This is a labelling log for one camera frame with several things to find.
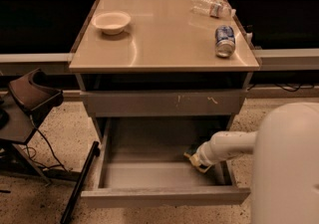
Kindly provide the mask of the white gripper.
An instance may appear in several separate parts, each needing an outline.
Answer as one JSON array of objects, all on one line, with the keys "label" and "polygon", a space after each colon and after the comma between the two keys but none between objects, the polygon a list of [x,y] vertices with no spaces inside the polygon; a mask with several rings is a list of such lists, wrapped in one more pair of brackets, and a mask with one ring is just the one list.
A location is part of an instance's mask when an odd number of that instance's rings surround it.
[{"label": "white gripper", "polygon": [[212,165],[222,162],[221,147],[211,140],[204,142],[195,154],[185,152],[183,155],[201,173],[207,173]]}]

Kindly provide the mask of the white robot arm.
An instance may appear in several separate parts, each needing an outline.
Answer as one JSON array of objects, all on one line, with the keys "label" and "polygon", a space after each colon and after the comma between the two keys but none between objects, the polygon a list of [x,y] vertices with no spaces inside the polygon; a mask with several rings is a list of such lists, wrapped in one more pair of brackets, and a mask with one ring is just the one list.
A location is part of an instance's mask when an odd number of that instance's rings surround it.
[{"label": "white robot arm", "polygon": [[205,173],[249,153],[251,224],[319,224],[319,104],[281,106],[257,131],[219,131],[185,156]]}]

